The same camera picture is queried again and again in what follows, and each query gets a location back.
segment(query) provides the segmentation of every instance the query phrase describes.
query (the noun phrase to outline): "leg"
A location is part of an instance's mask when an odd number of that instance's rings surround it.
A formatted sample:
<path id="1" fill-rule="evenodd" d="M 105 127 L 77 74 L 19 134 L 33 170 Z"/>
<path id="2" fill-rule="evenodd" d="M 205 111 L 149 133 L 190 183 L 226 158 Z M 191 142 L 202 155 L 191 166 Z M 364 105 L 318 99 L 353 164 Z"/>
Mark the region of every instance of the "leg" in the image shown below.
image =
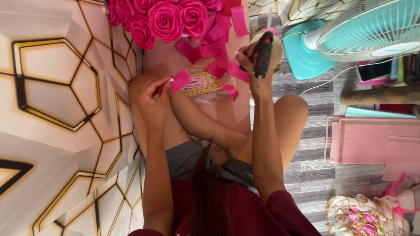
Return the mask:
<path id="1" fill-rule="evenodd" d="M 137 107 L 136 98 L 144 86 L 147 86 L 151 82 L 158 79 L 160 78 L 157 76 L 141 75 L 134 78 L 129 85 L 131 113 L 133 115 L 134 126 L 136 127 L 139 142 L 145 157 L 147 157 L 146 125 L 144 124 L 142 115 L 140 114 L 139 108 Z M 178 120 L 175 118 L 172 109 L 170 109 L 168 112 L 168 119 L 166 121 L 164 134 L 165 150 L 168 150 L 186 141 L 190 141 L 190 138 L 179 124 Z"/>
<path id="2" fill-rule="evenodd" d="M 173 113 L 188 134 L 210 141 L 224 148 L 230 156 L 236 156 L 245 135 L 217 123 L 181 91 L 172 94 L 170 98 Z"/>
<path id="3" fill-rule="evenodd" d="M 284 170 L 286 170 L 296 152 L 307 119 L 308 104 L 299 96 L 287 94 L 274 103 L 274 120 Z M 251 148 L 252 132 L 235 157 L 252 164 Z"/>

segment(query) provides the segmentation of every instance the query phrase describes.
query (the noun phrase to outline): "gray shorts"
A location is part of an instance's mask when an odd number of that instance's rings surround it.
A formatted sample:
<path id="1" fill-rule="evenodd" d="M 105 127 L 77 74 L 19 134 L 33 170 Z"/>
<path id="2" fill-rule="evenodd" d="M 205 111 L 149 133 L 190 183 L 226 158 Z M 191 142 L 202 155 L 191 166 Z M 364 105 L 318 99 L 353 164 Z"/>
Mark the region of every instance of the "gray shorts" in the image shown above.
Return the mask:
<path id="1" fill-rule="evenodd" d="M 203 146 L 193 141 L 188 141 L 166 150 L 171 180 L 192 178 L 195 164 L 203 149 Z M 250 191 L 258 193 L 254 185 L 254 177 L 252 176 L 252 165 L 233 157 L 230 157 L 222 165 L 214 165 L 209 153 L 207 166 L 209 170 L 216 173 L 216 176 L 230 182 L 237 182 Z"/>

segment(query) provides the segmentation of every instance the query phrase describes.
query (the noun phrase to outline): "electric fan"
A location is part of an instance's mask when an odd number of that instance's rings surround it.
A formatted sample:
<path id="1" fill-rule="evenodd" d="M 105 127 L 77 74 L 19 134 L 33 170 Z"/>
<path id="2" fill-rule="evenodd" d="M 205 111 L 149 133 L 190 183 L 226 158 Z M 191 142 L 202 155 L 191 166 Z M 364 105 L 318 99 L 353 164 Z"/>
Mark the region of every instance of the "electric fan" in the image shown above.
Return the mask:
<path id="1" fill-rule="evenodd" d="M 420 50 L 420 0 L 360 0 L 327 25 L 313 20 L 291 28 L 283 35 L 283 45 L 297 79 L 318 76 L 336 61 L 416 52 Z"/>

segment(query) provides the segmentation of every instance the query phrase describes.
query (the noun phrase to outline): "woman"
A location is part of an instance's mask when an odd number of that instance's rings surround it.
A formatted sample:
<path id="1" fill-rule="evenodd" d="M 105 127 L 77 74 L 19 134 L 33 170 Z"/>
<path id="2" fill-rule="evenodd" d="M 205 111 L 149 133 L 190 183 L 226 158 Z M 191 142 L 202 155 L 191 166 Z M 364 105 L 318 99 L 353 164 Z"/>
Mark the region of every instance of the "woman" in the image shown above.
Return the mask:
<path id="1" fill-rule="evenodd" d="M 294 95 L 273 104 L 272 73 L 257 88 L 253 64 L 245 56 L 255 46 L 236 54 L 249 73 L 255 100 L 254 129 L 248 136 L 218 124 L 182 92 L 169 96 L 171 81 L 160 97 L 154 95 L 170 77 L 132 81 L 133 119 L 147 165 L 144 228 L 130 236 L 320 235 L 283 182 L 308 106 Z M 269 71 L 277 63 L 272 58 Z M 215 143 L 230 158 L 212 160 L 208 147 L 188 135 Z"/>

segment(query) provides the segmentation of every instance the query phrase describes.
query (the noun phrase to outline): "mobile phone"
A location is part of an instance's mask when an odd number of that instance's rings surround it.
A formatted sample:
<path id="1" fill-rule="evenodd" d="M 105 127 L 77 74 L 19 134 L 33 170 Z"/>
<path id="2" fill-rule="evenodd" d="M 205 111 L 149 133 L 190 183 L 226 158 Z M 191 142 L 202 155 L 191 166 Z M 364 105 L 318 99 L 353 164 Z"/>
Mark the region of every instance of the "mobile phone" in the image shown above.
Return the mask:
<path id="1" fill-rule="evenodd" d="M 389 60 L 390 58 L 386 58 L 383 60 L 380 60 L 378 62 L 383 62 L 386 60 Z M 368 66 L 360 66 L 357 68 L 356 72 L 362 82 L 366 82 L 371 79 L 376 79 L 382 76 L 385 76 L 387 74 L 391 73 L 391 67 L 392 67 L 392 60 L 375 64 L 375 65 L 368 65 Z"/>

